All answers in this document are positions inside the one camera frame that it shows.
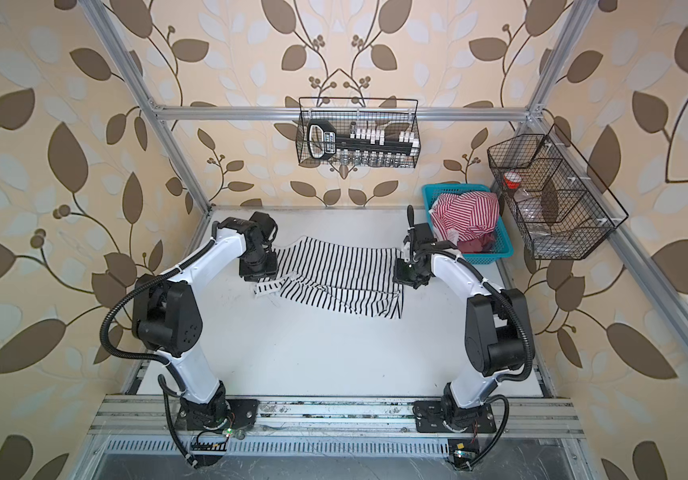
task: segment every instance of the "black wire basket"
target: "black wire basket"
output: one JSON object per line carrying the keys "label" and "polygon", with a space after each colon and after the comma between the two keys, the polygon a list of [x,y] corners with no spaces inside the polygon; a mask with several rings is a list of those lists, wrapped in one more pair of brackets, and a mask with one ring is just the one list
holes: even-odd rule
{"label": "black wire basket", "polygon": [[[565,159],[569,147],[567,136],[552,126],[546,135],[517,135],[487,150],[493,177],[537,260],[585,259],[628,218],[578,149],[586,171]],[[528,195],[515,195],[520,188]]]}
{"label": "black wire basket", "polygon": [[301,97],[299,163],[415,168],[421,152],[417,109],[418,101],[406,98]]}

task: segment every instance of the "teal plastic basket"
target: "teal plastic basket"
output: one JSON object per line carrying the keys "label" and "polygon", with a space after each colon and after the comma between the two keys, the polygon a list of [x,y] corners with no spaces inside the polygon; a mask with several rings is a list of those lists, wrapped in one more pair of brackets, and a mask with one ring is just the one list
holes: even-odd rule
{"label": "teal plastic basket", "polygon": [[[422,187],[421,191],[424,194],[424,206],[427,208],[427,222],[429,222],[429,225],[432,225],[429,209],[435,204],[435,200],[441,194],[460,195],[473,191],[489,192],[491,189],[479,184],[430,184]],[[467,262],[475,265],[492,264],[500,258],[509,258],[514,254],[512,242],[509,240],[509,234],[501,218],[498,219],[495,231],[496,243],[493,245],[493,251],[489,254],[464,254]]]}

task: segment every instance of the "work surface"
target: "work surface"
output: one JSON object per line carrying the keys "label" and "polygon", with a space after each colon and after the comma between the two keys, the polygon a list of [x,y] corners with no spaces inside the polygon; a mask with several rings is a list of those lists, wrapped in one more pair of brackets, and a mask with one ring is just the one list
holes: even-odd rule
{"label": "work surface", "polygon": [[[275,246],[300,236],[347,246],[400,247],[405,210],[269,210],[279,225]],[[215,210],[213,218],[249,218],[251,210]],[[426,212],[416,210],[416,222]],[[210,236],[210,228],[205,234]],[[275,295],[254,297],[237,260],[205,289],[200,345],[228,395],[440,396],[469,364],[464,351],[466,303],[439,279],[405,288],[401,319],[330,312]],[[478,270],[502,284],[496,264]],[[139,394],[160,393],[152,362]],[[497,392],[542,396],[533,374]]]}

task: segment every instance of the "black rack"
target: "black rack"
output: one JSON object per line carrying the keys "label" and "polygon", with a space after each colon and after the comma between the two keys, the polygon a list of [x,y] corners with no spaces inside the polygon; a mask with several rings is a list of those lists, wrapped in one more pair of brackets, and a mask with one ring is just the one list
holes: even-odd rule
{"label": "black rack", "polygon": [[299,163],[415,168],[421,152],[418,101],[406,98],[301,97]]}
{"label": "black rack", "polygon": [[[578,149],[574,150],[586,162],[586,172],[577,172],[565,159],[562,152],[569,147],[567,136],[552,126],[546,135],[517,135],[487,150],[493,177],[526,248],[537,260],[582,260],[628,218]],[[517,202],[514,194],[520,187],[531,197]],[[612,211],[600,198],[618,208]]]}

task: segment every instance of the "red and white striped cloth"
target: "red and white striped cloth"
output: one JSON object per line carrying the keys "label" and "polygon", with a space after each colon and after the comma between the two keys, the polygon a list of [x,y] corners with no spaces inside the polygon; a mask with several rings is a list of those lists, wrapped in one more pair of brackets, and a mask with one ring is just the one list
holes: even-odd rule
{"label": "red and white striped cloth", "polygon": [[441,194],[429,210],[441,240],[454,244],[490,233],[498,222],[498,197],[491,192]]}

